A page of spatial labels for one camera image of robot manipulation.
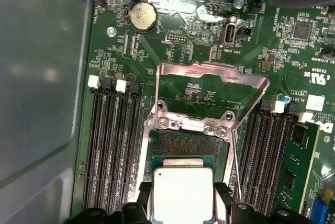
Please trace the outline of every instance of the motherboard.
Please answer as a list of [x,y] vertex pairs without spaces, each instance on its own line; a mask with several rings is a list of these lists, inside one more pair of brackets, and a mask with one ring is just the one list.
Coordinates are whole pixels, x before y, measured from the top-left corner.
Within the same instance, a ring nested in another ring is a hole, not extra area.
[[72,215],[136,200],[153,156],[209,155],[214,181],[238,197],[238,172],[242,201],[261,213],[281,206],[331,223],[330,12],[266,0],[96,3]]

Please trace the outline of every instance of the white slot latch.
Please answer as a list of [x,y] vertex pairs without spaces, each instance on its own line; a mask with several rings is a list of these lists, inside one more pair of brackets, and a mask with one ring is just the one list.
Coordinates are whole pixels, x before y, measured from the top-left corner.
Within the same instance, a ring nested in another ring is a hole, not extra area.
[[300,123],[311,122],[312,117],[313,117],[313,113],[300,113],[298,122]]
[[127,81],[126,80],[120,80],[120,79],[118,79],[116,81],[116,88],[115,88],[115,90],[117,92],[125,93],[126,92],[126,88],[127,88]]
[[275,101],[271,106],[271,113],[283,113],[285,109],[285,102]]
[[99,77],[95,75],[90,75],[88,77],[88,87],[98,89],[99,86]]

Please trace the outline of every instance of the screw hole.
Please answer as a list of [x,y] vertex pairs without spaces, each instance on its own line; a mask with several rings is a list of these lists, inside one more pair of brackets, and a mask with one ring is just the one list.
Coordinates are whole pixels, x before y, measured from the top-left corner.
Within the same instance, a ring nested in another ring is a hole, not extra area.
[[226,114],[226,120],[232,120],[232,114],[231,113]]

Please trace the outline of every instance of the capacitor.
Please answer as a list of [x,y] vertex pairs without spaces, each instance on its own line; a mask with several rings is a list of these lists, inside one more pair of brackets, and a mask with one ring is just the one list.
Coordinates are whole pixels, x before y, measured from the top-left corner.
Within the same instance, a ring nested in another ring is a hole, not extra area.
[[284,102],[286,105],[289,104],[291,102],[291,97],[290,96],[287,96],[287,95],[284,95],[282,93],[278,94],[277,95],[277,101],[282,101]]
[[244,0],[234,0],[232,5],[235,9],[242,9],[244,7]]

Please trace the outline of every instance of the silver metal frame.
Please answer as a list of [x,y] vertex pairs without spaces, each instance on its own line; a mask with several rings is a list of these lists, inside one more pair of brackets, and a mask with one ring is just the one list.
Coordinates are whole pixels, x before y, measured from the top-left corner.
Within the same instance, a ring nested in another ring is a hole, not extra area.
[[[258,92],[241,113],[239,118],[236,118],[234,113],[226,111],[220,119],[215,118],[192,118],[186,114],[172,113],[168,111],[166,103],[159,100],[159,85],[161,75],[179,75],[194,78],[200,78],[205,74],[217,75],[221,80],[226,83],[249,85],[257,89]],[[236,176],[238,182],[238,195],[241,197],[241,188],[238,171],[236,140],[237,129],[241,126],[243,121],[247,118],[248,114],[261,100],[265,94],[270,81],[265,76],[257,76],[252,74],[242,74],[234,68],[233,65],[219,64],[219,63],[193,63],[192,65],[180,65],[174,63],[161,63],[158,65],[156,74],[156,91],[155,91],[155,104],[151,110],[149,117],[144,122],[144,132],[142,141],[142,151],[147,148],[149,141],[149,134],[154,129],[170,129],[170,130],[190,130],[202,132],[205,135],[216,136],[229,142],[228,158],[226,162],[225,174],[223,182],[229,185],[230,175],[232,172],[233,164],[236,165]],[[231,114],[232,117],[227,119],[226,115]],[[145,163],[145,157],[142,156],[140,163]],[[144,168],[139,169],[139,174],[144,173]]]

